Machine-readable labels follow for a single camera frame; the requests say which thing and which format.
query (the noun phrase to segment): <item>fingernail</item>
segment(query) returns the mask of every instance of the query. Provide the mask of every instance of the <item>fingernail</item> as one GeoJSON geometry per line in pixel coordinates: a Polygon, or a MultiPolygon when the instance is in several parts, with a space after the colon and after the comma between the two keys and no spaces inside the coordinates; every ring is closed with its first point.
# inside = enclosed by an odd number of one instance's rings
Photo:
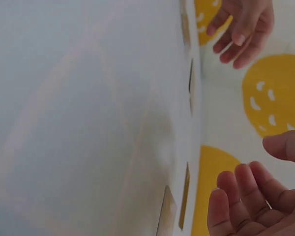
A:
{"type": "Polygon", "coordinates": [[[208,26],[207,30],[206,30],[206,34],[208,36],[213,36],[215,34],[216,30],[213,26],[208,26]]]}
{"type": "Polygon", "coordinates": [[[241,46],[244,42],[245,42],[245,36],[243,34],[241,34],[239,37],[238,37],[238,40],[237,40],[237,45],[238,46],[241,46]]]}

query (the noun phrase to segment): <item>palm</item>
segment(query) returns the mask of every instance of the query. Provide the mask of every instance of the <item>palm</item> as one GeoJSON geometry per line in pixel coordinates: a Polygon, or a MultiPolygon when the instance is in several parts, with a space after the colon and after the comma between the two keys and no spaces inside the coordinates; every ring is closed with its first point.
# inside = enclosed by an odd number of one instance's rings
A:
{"type": "Polygon", "coordinates": [[[254,12],[254,8],[257,7],[251,6],[252,2],[257,1],[223,0],[220,10],[212,19],[207,30],[207,33],[211,35],[226,22],[229,16],[233,17],[228,29],[213,46],[215,53],[220,53],[232,41],[238,40],[240,37],[239,30],[245,32],[247,38],[244,44],[239,46],[233,43],[220,57],[223,63],[229,63],[238,56],[234,62],[235,68],[245,66],[260,53],[273,29],[274,14],[271,2],[265,0],[261,3],[263,6],[258,6],[258,8],[263,9],[261,14],[254,12]],[[243,18],[244,10],[251,12],[251,16],[243,18]],[[242,29],[238,29],[238,22],[240,22],[242,29]]]}
{"type": "Polygon", "coordinates": [[[271,236],[295,223],[295,190],[258,162],[221,173],[217,186],[221,190],[212,193],[208,214],[211,236],[271,236]]]}

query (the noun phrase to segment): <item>white eye marking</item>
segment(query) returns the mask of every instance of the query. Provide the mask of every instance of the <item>white eye marking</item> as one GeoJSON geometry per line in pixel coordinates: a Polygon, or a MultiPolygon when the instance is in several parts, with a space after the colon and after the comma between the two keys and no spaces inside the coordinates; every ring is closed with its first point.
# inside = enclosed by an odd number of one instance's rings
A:
{"type": "Polygon", "coordinates": [[[218,6],[218,0],[214,0],[212,3],[213,6],[218,6]]]}
{"type": "Polygon", "coordinates": [[[259,129],[261,129],[262,131],[266,131],[266,128],[264,128],[263,126],[259,126],[259,129]]]}
{"type": "Polygon", "coordinates": [[[201,12],[199,16],[196,18],[197,22],[201,22],[204,19],[205,15],[201,12]]]}
{"type": "Polygon", "coordinates": [[[250,97],[250,105],[256,111],[261,111],[261,107],[256,104],[256,101],[253,97],[250,97]]]}
{"type": "Polygon", "coordinates": [[[201,26],[200,28],[198,28],[198,33],[203,33],[206,31],[206,27],[205,26],[201,26]]]}
{"type": "Polygon", "coordinates": [[[269,89],[269,91],[267,92],[267,95],[271,101],[275,101],[274,91],[272,89],[269,89]]]}
{"type": "Polygon", "coordinates": [[[257,90],[262,91],[262,87],[265,85],[264,81],[257,82],[257,90]]]}
{"type": "Polygon", "coordinates": [[[293,126],[291,126],[290,124],[287,123],[287,129],[288,130],[295,130],[295,128],[293,126]]]}
{"type": "Polygon", "coordinates": [[[269,116],[269,123],[273,126],[276,126],[276,122],[275,122],[275,116],[274,115],[270,115],[269,116]]]}

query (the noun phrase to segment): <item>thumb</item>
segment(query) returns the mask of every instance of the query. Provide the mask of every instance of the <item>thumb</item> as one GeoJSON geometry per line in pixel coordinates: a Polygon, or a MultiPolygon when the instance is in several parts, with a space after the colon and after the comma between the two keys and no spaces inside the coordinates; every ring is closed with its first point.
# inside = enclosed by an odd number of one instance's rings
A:
{"type": "Polygon", "coordinates": [[[244,7],[243,12],[239,17],[232,33],[232,41],[236,45],[243,45],[246,39],[252,35],[261,12],[261,9],[257,6],[244,7]]]}
{"type": "Polygon", "coordinates": [[[270,155],[281,160],[295,162],[295,130],[265,137],[263,146],[270,155]]]}

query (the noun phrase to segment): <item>white surface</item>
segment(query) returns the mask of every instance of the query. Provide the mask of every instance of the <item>white surface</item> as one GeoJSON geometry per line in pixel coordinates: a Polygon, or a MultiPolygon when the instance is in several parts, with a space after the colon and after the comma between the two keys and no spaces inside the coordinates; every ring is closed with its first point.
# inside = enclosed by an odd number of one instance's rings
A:
{"type": "Polygon", "coordinates": [[[169,184],[190,235],[200,81],[191,117],[183,49],[178,1],[0,1],[0,234],[155,235],[169,184]]]}
{"type": "MultiPolygon", "coordinates": [[[[284,53],[295,54],[295,0],[277,0],[273,4],[275,27],[257,59],[284,53]]],[[[243,163],[260,161],[284,185],[294,189],[295,164],[279,161],[268,155],[263,149],[261,137],[245,114],[242,80],[249,67],[234,70],[232,63],[222,64],[219,56],[212,50],[218,39],[219,36],[201,50],[204,124],[202,143],[220,148],[243,163]]]]}

